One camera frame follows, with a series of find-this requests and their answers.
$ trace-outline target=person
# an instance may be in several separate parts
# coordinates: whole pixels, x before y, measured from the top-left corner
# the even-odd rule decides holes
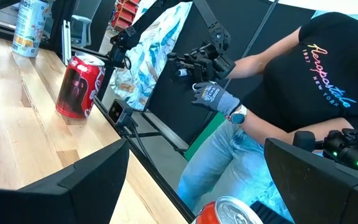
[[[193,103],[229,120],[197,150],[177,193],[194,210],[215,186],[219,196],[249,206],[260,201],[293,222],[267,168],[264,142],[292,144],[299,130],[319,141],[330,130],[358,129],[358,21],[338,12],[315,17],[261,54],[238,60],[228,78],[258,73],[262,84],[242,102],[218,85],[195,85]]]

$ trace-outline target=green mat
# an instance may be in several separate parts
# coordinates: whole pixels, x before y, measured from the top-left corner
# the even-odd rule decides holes
[[[221,113],[218,113],[213,120],[209,123],[209,125],[204,129],[204,131],[198,136],[198,138],[194,141],[194,143],[189,147],[189,149],[185,152],[185,158],[189,161],[194,153],[196,153],[197,149],[200,145],[208,138],[216,128],[221,125],[224,121],[224,116]]]

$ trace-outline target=jeans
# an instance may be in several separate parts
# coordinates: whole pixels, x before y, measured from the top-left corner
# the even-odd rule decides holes
[[[223,122],[197,150],[183,171],[177,193],[195,211],[201,196],[214,187],[251,206],[260,201],[293,222],[264,158],[264,149],[240,127]]]

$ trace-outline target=black t-shirt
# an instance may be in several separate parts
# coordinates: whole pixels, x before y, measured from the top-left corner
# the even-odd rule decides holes
[[[287,132],[339,117],[358,129],[358,21],[323,14],[301,27],[299,40],[266,65],[242,103]]]

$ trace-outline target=red soda can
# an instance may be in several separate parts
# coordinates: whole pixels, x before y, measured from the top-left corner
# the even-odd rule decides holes
[[[258,215],[240,200],[223,196],[201,209],[191,224],[263,224]]]
[[[67,118],[87,118],[103,78],[104,62],[95,56],[77,52],[67,66],[56,110]]]

